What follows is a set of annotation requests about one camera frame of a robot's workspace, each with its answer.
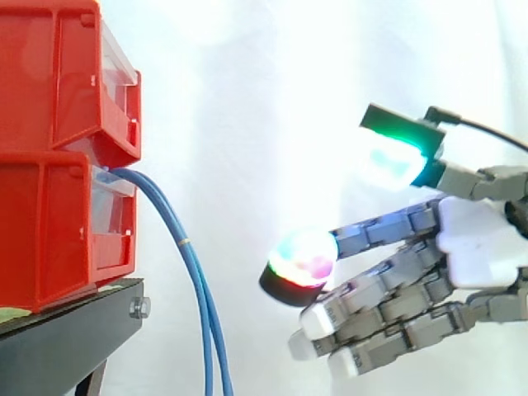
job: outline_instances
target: red plastic bin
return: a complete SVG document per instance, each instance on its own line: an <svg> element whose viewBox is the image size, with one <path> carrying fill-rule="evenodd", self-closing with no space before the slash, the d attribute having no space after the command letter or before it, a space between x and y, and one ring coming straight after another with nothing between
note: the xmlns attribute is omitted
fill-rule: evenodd
<svg viewBox="0 0 528 396"><path fill-rule="evenodd" d="M0 307L39 312L134 270L135 187L83 153L0 155Z"/></svg>
<svg viewBox="0 0 528 396"><path fill-rule="evenodd" d="M2 0L0 38L0 152L139 160L141 77L96 0Z"/></svg>

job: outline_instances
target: white backdrop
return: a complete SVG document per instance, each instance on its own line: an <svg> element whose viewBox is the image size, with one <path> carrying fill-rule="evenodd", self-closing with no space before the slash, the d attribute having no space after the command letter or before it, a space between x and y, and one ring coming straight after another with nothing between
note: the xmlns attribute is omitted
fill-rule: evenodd
<svg viewBox="0 0 528 396"><path fill-rule="evenodd" d="M346 384L292 361L298 311L257 285L291 229L337 227L409 204L350 175L369 101L413 117L435 104L528 139L528 3L513 0L101 0L144 76L144 159L194 241L216 298L238 396L526 394L528 327L481 324ZM446 157L526 163L469 130ZM339 276L388 249L345 262ZM191 283L151 205L139 202L136 276L153 300L113 355L104 396L200 395Z"/></svg>

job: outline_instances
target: metal bolt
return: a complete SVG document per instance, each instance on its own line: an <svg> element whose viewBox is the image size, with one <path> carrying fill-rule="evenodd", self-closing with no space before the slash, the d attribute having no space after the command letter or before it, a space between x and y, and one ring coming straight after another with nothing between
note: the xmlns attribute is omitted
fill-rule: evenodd
<svg viewBox="0 0 528 396"><path fill-rule="evenodd" d="M134 319L146 319L150 315L150 298L134 297L130 303L130 317Z"/></svg>

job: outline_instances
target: blue cable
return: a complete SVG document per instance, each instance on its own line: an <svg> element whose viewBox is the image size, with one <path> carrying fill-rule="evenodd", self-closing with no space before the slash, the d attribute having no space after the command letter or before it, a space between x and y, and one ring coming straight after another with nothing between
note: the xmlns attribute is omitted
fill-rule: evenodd
<svg viewBox="0 0 528 396"><path fill-rule="evenodd" d="M209 328L213 334L214 344L219 359L220 372L222 376L222 387L224 396L233 396L233 386L229 375L229 363L227 358L227 351L224 343L224 335L219 321L219 316L216 311L215 301L210 292L209 286L205 279L205 275L201 269L200 262L196 255L194 248L190 243L179 243L186 241L187 236L182 227L181 222L177 218L173 208L171 207L167 197L159 189L159 187L147 176L140 172L131 171L129 169L116 169L112 171L118 177L121 177L129 182L134 183L141 189L145 195L151 200L163 221L169 228L171 235L177 244L178 250L186 264L187 270L195 286L196 297L200 308L200 321L202 327L202 342L204 344L204 363L205 363L205 395L212 395L213 388L213 366L212 353L210 344Z"/></svg>
<svg viewBox="0 0 528 396"><path fill-rule="evenodd" d="M181 230L182 239L187 238L186 232L182 226L182 222L177 217L168 198L165 196L165 194L163 194L163 191L147 175L144 175L143 173L137 172L137 171L132 171L132 172L135 172L136 174L143 177L150 184L150 186L154 190L156 190L156 192L158 193L159 199L165 205L165 210L171 214L172 221ZM198 256L196 255L195 249L192 247L190 243L186 243L186 246L188 246L191 252L191 255L193 256L194 265L196 266L196 268L198 269L198 272L200 273L200 277L202 279L202 285L204 286L204 292L205 292L205 297L207 299L207 307L208 307L209 316L210 316L211 332L213 333L214 345L216 347L218 360L219 360L220 374L222 377L222 389L224 392L224 396L233 396L234 395L233 384L231 382L231 375L229 373L229 362L228 362L227 351L225 347L224 334L222 332L222 326L220 324L219 315L216 310L215 299L213 298L213 295L210 292L209 285L207 284L207 280L205 279L205 275L201 268L200 261L198 260Z"/></svg>
<svg viewBox="0 0 528 396"><path fill-rule="evenodd" d="M175 224L172 222L172 217L168 215L164 208L163 202L159 200L158 194L150 186L150 184L139 174L129 169L116 169L112 171L116 176L121 177L129 182L134 183L139 189L150 199L154 204L159 214L162 216L165 225L167 225L172 238L177 243L183 238L181 237L181 230L177 229ZM213 395L213 354L210 340L210 320L209 320L209 308L207 304L207 298L205 297L205 291L201 280L200 273L196 266L192 265L193 257L188 250L186 244L178 245L183 261L186 264L189 276L191 277L192 284L195 289L196 299L198 301L198 307L200 310L200 321L201 321L201 335L204 352L204 366L205 366L205 396Z"/></svg>

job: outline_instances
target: glowing fingertip sensor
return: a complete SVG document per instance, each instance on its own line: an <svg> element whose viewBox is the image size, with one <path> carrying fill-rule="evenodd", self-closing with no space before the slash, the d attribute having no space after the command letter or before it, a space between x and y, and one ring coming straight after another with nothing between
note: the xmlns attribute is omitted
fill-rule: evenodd
<svg viewBox="0 0 528 396"><path fill-rule="evenodd" d="M338 254L336 239L327 231L293 233L271 251L261 287L285 304L306 306L326 285Z"/></svg>
<svg viewBox="0 0 528 396"><path fill-rule="evenodd" d="M410 186L427 164L419 147L366 128L361 128L355 143L357 175L391 191Z"/></svg>

